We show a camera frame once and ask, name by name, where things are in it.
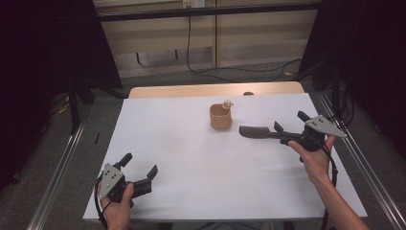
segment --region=metal bar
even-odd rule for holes
[[[65,151],[62,154],[62,157],[56,167],[50,183],[48,184],[44,196],[41,198],[41,201],[39,202],[39,205],[35,210],[35,213],[30,221],[30,224],[28,225],[27,230],[40,230],[44,227],[47,217],[51,211],[52,205],[54,204],[54,201],[56,199],[59,187],[62,183],[62,178],[65,175],[72,155],[75,152],[76,146],[78,145],[80,136],[83,132],[84,124],[89,117],[90,110],[91,105],[87,105],[83,111],[84,114],[81,123],[79,124],[75,134],[71,135],[71,137],[69,138]]]
[[[320,100],[325,107],[325,110],[329,116],[333,115],[333,111],[331,109],[331,101],[326,95],[319,95]],[[337,126],[342,126],[343,122],[337,119],[334,119],[334,123]],[[347,130],[346,127],[343,127],[343,131],[347,134],[348,138],[343,139],[345,145],[347,146],[351,156],[353,157],[356,165],[360,169],[361,173],[364,175],[367,183],[370,185],[370,188],[375,195],[376,199],[378,200],[380,206],[382,207],[383,211],[387,215],[389,221],[392,223],[392,226],[396,230],[406,229],[406,221],[405,217],[403,217],[402,213],[398,209],[394,199],[389,194],[389,192],[385,189],[382,182],[376,176],[375,172],[373,171],[371,165],[368,163],[367,158],[365,157],[364,153],[358,147],[354,139],[352,138],[350,132]]]
[[[55,22],[80,22],[85,21],[126,21],[141,20],[154,18],[170,17],[189,17],[189,16],[207,16],[219,14],[239,14],[255,12],[295,12],[318,10],[321,2],[307,3],[289,3],[289,4],[268,4],[256,6],[236,6],[236,7],[210,7],[210,8],[193,8],[193,9],[174,9],[165,11],[139,11],[139,12],[118,12],[118,13],[100,13],[98,16],[76,16],[76,17],[59,17]]]

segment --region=person's left hand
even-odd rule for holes
[[[129,204],[133,192],[134,185],[129,183],[125,187],[122,202],[111,202],[111,199],[107,196],[101,200],[101,208],[104,210],[104,216],[107,221],[107,229],[129,229],[129,221],[131,218]]]

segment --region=silver metal plate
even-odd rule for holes
[[[333,125],[328,119],[326,119],[323,115],[319,115],[315,118],[312,118],[305,122],[308,127],[313,128],[318,132],[322,132],[325,134],[332,134],[334,136],[346,138],[347,135],[338,127]]]
[[[122,177],[122,172],[107,163],[102,173],[100,199],[104,199]]]

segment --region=white table surface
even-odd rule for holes
[[[233,124],[210,126],[209,108],[231,100]],[[103,164],[132,152],[127,180],[146,177],[156,164],[152,193],[134,199],[131,218],[145,221],[241,221],[321,218],[325,207],[299,155],[276,139],[248,139],[239,126],[302,132],[298,111],[317,116],[303,94],[128,99]],[[337,189],[360,217],[366,211],[333,150]],[[83,216],[98,219],[91,196]]]

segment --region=gray carpet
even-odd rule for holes
[[[244,67],[260,70],[278,66],[280,66],[279,63]],[[298,66],[299,62],[295,62],[287,66],[285,70],[295,71]],[[215,70],[205,73],[205,75],[217,75],[237,82],[270,81],[277,78],[279,74],[280,72],[253,73],[237,70]],[[282,75],[278,81],[288,81],[289,79],[291,77]],[[226,80],[208,76],[199,77],[191,72],[123,79],[124,91],[127,92],[135,86],[226,82]],[[311,78],[304,80],[302,84],[304,90],[310,94],[318,111],[325,113],[317,96],[318,92],[314,92],[311,86]],[[92,192],[92,185],[99,174],[123,101],[114,99],[99,90],[95,90],[94,93],[96,101],[93,104],[86,105],[79,102],[79,110],[90,109],[90,115],[69,162],[69,167],[62,178],[61,186],[43,229],[102,229],[100,224],[85,221],[81,217]],[[59,106],[60,104],[56,104],[52,111]],[[362,106],[355,103],[355,117],[349,130],[400,210],[406,213],[406,193],[403,189],[403,185],[406,184],[406,162],[396,152],[391,140],[378,134],[373,125],[373,121]],[[6,187],[0,193],[2,203],[0,229],[27,228],[46,186],[53,176],[60,156],[64,152],[70,138],[70,128],[69,111],[53,115],[35,151],[21,172],[21,182]],[[345,145],[341,141],[337,141],[335,148],[369,214],[365,218],[365,222],[371,229],[392,229],[386,214]],[[320,221],[295,221],[295,227],[296,229],[319,229]],[[156,223],[136,223],[135,228],[158,229]]]

